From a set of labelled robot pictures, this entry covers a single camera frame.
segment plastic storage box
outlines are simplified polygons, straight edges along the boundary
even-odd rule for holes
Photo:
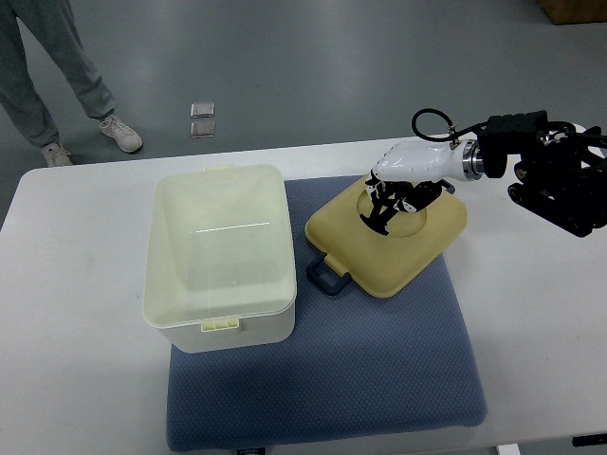
[[[209,168],[156,186],[143,315],[185,353],[281,341],[295,259],[280,172]]]

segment shoe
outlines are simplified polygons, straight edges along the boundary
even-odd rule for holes
[[[60,144],[55,144],[54,142],[43,147],[42,155],[46,158],[46,163],[49,168],[73,166],[74,164],[68,158],[71,153],[64,149]]]
[[[139,137],[139,135],[131,128],[122,123],[122,120],[120,120],[115,114],[106,117],[99,126],[101,131],[106,136],[110,136],[116,140],[120,149],[127,154],[136,152],[141,148],[141,145],[143,145],[141,137]]]

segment leg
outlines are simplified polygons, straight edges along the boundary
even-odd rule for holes
[[[29,77],[15,13],[4,0],[0,0],[0,49],[0,104],[34,147],[58,143],[57,127]]]
[[[59,66],[90,118],[104,119],[116,102],[84,54],[69,0],[9,0],[17,16]]]

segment blue padded mat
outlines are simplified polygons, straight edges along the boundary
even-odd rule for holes
[[[351,282],[336,297],[305,275],[309,217],[357,177],[288,181],[296,323],[285,341],[201,354],[175,346],[170,449],[241,448],[480,425],[487,414],[442,256],[390,299]]]

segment black handle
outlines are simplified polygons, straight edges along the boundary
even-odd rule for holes
[[[326,257],[326,253],[319,254],[306,268],[305,273],[307,273],[307,277],[312,280],[322,292],[327,294],[328,296],[337,296],[343,288],[352,281],[352,276],[346,272],[342,277],[335,283],[331,284],[327,282],[317,271],[316,268],[324,261]]]

